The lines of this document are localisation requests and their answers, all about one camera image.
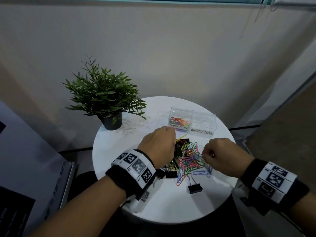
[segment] green leaves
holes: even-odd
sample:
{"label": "green leaves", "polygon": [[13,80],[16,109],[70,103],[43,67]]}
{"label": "green leaves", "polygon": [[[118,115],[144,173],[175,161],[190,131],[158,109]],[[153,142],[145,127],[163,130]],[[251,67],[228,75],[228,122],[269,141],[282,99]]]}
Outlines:
{"label": "green leaves", "polygon": [[73,94],[71,100],[78,103],[77,106],[66,107],[69,110],[86,111],[88,116],[97,115],[100,118],[115,116],[120,112],[129,112],[135,115],[143,116],[142,111],[146,107],[146,102],[138,97],[137,85],[130,83],[129,76],[124,76],[125,72],[120,74],[110,74],[111,70],[99,67],[89,57],[88,62],[82,62],[83,68],[87,73],[85,77],[78,72],[73,73],[76,79],[70,82],[66,79],[63,83],[65,87]]}

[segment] black plant pot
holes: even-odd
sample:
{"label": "black plant pot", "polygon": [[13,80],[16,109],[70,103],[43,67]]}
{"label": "black plant pot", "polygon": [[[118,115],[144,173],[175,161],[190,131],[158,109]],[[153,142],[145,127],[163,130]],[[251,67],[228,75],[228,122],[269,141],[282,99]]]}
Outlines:
{"label": "black plant pot", "polygon": [[[114,125],[112,125],[112,120],[113,118],[116,117],[116,122],[114,123]],[[122,125],[122,113],[120,112],[119,114],[109,117],[109,118],[100,118],[102,124],[104,125],[105,129],[109,130],[109,131],[115,131],[118,128],[121,127]]]}

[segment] blue paper clip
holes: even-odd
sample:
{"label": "blue paper clip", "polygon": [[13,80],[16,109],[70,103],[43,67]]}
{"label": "blue paper clip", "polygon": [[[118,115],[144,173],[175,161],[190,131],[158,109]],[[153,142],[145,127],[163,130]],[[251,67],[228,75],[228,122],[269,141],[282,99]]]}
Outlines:
{"label": "blue paper clip", "polygon": [[207,178],[211,176],[213,168],[210,166],[208,170],[200,170],[200,171],[194,171],[193,175],[206,175]]}

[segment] wristband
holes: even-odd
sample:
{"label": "wristband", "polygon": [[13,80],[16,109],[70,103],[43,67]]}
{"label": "wristband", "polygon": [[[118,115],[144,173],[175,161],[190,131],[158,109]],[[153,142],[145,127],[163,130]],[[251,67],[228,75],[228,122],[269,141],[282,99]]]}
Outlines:
{"label": "wristband", "polygon": [[140,150],[124,151],[111,165],[105,174],[126,191],[127,198],[135,194],[139,199],[156,176],[151,159]]}
{"label": "wristband", "polygon": [[271,209],[286,211],[309,192],[295,174],[259,159],[247,167],[240,179],[250,189],[249,202],[262,215]]}

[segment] hand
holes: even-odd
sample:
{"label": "hand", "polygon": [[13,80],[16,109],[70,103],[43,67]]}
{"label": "hand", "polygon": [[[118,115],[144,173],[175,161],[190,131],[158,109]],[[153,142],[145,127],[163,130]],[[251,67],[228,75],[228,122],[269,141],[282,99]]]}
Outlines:
{"label": "hand", "polygon": [[173,127],[163,126],[145,135],[137,149],[144,151],[156,169],[164,167],[174,156],[176,132]]}
{"label": "hand", "polygon": [[228,138],[211,139],[202,158],[215,170],[240,178],[254,158]]}

